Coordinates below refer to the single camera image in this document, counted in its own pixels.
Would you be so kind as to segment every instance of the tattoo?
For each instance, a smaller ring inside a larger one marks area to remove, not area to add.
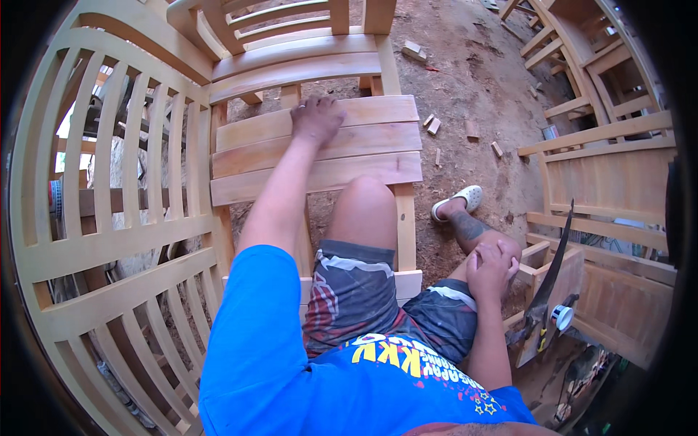
[[[449,217],[449,221],[451,222],[453,228],[456,230],[458,236],[467,241],[472,241],[473,239],[481,235],[483,232],[486,232],[487,230],[492,230],[492,227],[489,227],[482,221],[473,218],[466,212],[454,213]]]

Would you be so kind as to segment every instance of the tattooed leg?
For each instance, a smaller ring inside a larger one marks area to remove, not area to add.
[[[466,212],[467,201],[464,198],[454,198],[439,206],[436,210],[437,217],[448,220],[456,234],[456,241],[463,253],[468,257],[461,263],[449,278],[456,278],[467,282],[466,265],[471,255],[475,255],[473,250],[479,243],[487,243],[496,247],[497,241],[503,241],[507,245],[512,244],[514,256],[521,260],[521,246],[510,236],[498,232],[482,221],[472,217]]]

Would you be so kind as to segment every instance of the foot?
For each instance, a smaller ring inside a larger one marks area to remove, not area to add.
[[[440,220],[449,220],[449,217],[457,211],[466,212],[468,201],[462,197],[448,200],[436,209],[436,217]]]

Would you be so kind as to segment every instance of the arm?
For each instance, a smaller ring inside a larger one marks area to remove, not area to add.
[[[499,249],[483,243],[478,245],[468,260],[467,269],[468,288],[477,303],[477,330],[470,351],[468,375],[488,391],[512,384],[500,295],[519,269],[519,263],[499,242]],[[480,267],[477,266],[478,255],[482,258]]]
[[[291,109],[291,144],[252,206],[242,227],[238,253],[260,244],[293,253],[315,155],[337,134],[346,115],[338,113],[334,101],[313,96]]]

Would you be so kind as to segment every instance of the gray shorts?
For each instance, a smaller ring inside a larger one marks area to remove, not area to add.
[[[453,364],[463,361],[477,328],[468,283],[439,280],[400,308],[394,256],[395,250],[320,241],[303,324],[309,357],[367,333],[390,333],[424,341]]]

